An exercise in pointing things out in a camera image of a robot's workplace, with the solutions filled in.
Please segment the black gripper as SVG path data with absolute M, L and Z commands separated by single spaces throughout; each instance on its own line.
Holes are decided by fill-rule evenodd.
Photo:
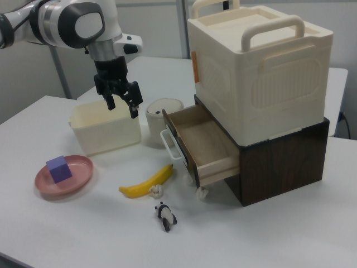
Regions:
M 114 94 L 128 105 L 131 118 L 137 118 L 139 105 L 143 103 L 143 98 L 138 83 L 127 80 L 128 69 L 125 57 L 120 56 L 109 61 L 95 61 L 94 64 L 97 70 L 97 75 L 94 76 L 97 94 L 103 97 L 108 109 L 115 108 L 108 81 L 119 81 L 114 86 Z

